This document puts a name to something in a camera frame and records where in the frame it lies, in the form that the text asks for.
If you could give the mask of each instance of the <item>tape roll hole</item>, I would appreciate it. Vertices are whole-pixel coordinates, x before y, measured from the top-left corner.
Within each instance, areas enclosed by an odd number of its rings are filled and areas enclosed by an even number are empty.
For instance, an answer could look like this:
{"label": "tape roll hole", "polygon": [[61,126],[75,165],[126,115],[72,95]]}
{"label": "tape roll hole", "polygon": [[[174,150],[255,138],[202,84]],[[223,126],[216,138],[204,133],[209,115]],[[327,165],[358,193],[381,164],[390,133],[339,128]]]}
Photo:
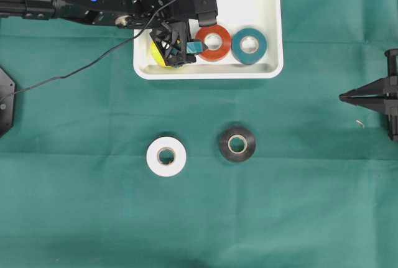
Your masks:
{"label": "tape roll hole", "polygon": [[239,134],[231,136],[228,140],[228,149],[234,154],[242,154],[248,149],[248,141]]}
{"label": "tape roll hole", "polygon": [[205,45],[210,50],[219,50],[223,44],[223,39],[216,33],[210,33],[205,37]]}
{"label": "tape roll hole", "polygon": [[157,153],[157,161],[162,165],[170,165],[175,160],[175,152],[171,148],[163,148]]}
{"label": "tape roll hole", "polygon": [[245,36],[241,40],[241,50],[244,53],[252,54],[259,50],[259,41],[252,36]]}

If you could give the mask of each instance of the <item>robotic arm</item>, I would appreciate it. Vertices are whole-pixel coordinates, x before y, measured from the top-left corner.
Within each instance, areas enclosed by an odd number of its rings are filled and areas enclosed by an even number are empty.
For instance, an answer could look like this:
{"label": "robotic arm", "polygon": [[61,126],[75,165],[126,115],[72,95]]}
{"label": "robotic arm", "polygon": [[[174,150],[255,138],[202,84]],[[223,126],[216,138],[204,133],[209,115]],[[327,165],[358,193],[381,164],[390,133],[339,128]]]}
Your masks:
{"label": "robotic arm", "polygon": [[121,29],[153,29],[150,36],[168,66],[178,67],[196,61],[197,51],[187,50],[194,42],[188,20],[201,27],[216,24],[216,0],[0,0],[0,17],[24,19],[65,19],[79,24],[116,26]]}

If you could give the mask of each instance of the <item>green tablecloth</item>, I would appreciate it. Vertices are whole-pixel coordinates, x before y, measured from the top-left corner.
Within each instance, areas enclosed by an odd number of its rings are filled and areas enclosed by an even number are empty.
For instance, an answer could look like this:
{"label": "green tablecloth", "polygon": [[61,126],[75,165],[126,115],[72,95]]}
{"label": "green tablecloth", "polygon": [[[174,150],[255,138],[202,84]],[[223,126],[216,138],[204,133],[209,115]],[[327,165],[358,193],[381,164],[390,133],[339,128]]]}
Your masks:
{"label": "green tablecloth", "polygon": [[[18,96],[0,139],[0,267],[398,266],[398,146],[382,116],[338,100],[387,75],[397,0],[282,0],[282,13],[272,80],[146,81],[128,45]],[[0,65],[20,87],[131,35],[0,25]],[[257,136],[239,165],[216,144],[232,122]],[[188,150],[174,178],[146,165],[162,134]]]}

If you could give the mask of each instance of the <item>wire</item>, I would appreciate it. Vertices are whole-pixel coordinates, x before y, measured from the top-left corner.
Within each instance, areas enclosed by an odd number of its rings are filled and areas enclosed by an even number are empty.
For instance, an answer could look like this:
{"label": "wire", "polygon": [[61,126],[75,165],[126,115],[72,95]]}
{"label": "wire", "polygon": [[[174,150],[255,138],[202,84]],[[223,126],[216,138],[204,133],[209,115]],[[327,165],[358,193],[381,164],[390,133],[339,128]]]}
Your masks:
{"label": "wire", "polygon": [[153,13],[152,17],[147,21],[147,23],[145,24],[145,26],[139,31],[139,33],[138,33],[137,35],[135,35],[134,37],[128,38],[128,39],[126,39],[125,41],[123,41],[123,42],[117,44],[116,46],[112,47],[111,49],[107,50],[105,53],[103,53],[101,56],[99,56],[97,59],[95,59],[95,60],[92,61],[91,63],[89,63],[89,64],[87,64],[87,65],[85,65],[85,66],[83,66],[83,67],[81,67],[81,68],[79,68],[79,69],[77,69],[77,70],[75,70],[75,71],[72,71],[71,73],[69,73],[69,74],[67,74],[67,75],[51,77],[51,78],[49,78],[48,80],[41,81],[40,83],[37,83],[37,84],[35,84],[35,85],[33,85],[33,86],[30,86],[30,87],[27,87],[27,88],[24,88],[24,89],[15,91],[15,92],[13,92],[13,93],[9,93],[8,95],[6,95],[6,96],[4,96],[4,97],[2,97],[2,98],[0,99],[0,103],[3,102],[3,101],[4,101],[5,99],[7,99],[8,97],[11,97],[11,96],[14,96],[14,95],[16,95],[16,94],[20,94],[20,93],[23,93],[23,92],[26,92],[26,91],[33,90],[33,89],[38,88],[38,87],[40,87],[40,86],[43,86],[43,85],[45,85],[45,84],[47,84],[47,83],[50,83],[51,81],[55,81],[55,80],[64,80],[64,79],[66,79],[66,78],[69,78],[69,77],[71,77],[71,76],[73,76],[73,75],[75,75],[75,74],[77,74],[77,73],[79,73],[79,72],[82,72],[83,70],[85,70],[85,69],[87,69],[87,68],[89,68],[89,67],[95,65],[95,64],[98,63],[100,60],[102,60],[102,59],[105,58],[107,55],[109,55],[111,52],[115,51],[116,49],[119,49],[119,48],[122,47],[123,45],[125,45],[125,44],[129,43],[130,41],[133,41],[134,39],[136,39],[136,38],[138,38],[139,36],[141,36],[142,33],[149,27],[150,23],[154,20],[155,16],[156,16],[161,10],[165,9],[166,7],[169,7],[171,4],[173,4],[173,3],[176,2],[176,1],[178,1],[178,0],[171,0],[171,1],[168,2],[167,4],[164,4],[162,7],[158,8],[158,10],[156,10],[156,11]]}

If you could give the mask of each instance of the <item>tape roll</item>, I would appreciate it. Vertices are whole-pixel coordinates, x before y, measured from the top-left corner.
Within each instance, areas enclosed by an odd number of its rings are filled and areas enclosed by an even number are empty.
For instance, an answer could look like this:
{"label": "tape roll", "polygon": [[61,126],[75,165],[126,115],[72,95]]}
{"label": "tape roll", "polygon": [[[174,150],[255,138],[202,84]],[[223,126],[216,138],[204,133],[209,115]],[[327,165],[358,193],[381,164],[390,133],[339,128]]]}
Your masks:
{"label": "tape roll", "polygon": [[[252,42],[252,45],[245,47],[245,42]],[[257,63],[266,54],[266,51],[267,39],[259,30],[243,29],[232,39],[232,53],[235,59],[242,64]]]}
{"label": "tape roll", "polygon": [[231,35],[224,27],[217,24],[201,28],[195,36],[196,39],[201,40],[204,44],[212,37],[218,40],[218,45],[214,47],[208,45],[208,50],[199,54],[199,57],[208,62],[217,62],[225,58],[231,50]]}
{"label": "tape roll", "polygon": [[[232,147],[233,139],[240,139],[244,147],[242,150],[235,151]],[[256,138],[254,134],[243,127],[232,127],[226,130],[220,136],[218,146],[221,154],[228,160],[233,162],[243,162],[254,154],[256,151]]]}
{"label": "tape roll", "polygon": [[159,66],[165,67],[165,68],[171,68],[170,66],[167,66],[164,62],[164,59],[162,55],[159,52],[159,49],[157,49],[155,42],[151,41],[150,43],[150,54],[152,55],[152,58],[156,61],[156,63]]}
{"label": "tape roll", "polygon": [[[160,154],[170,151],[173,159],[163,163]],[[173,137],[161,137],[155,140],[147,150],[147,164],[151,171],[161,177],[172,177],[182,171],[187,162],[187,151],[183,144]]]}

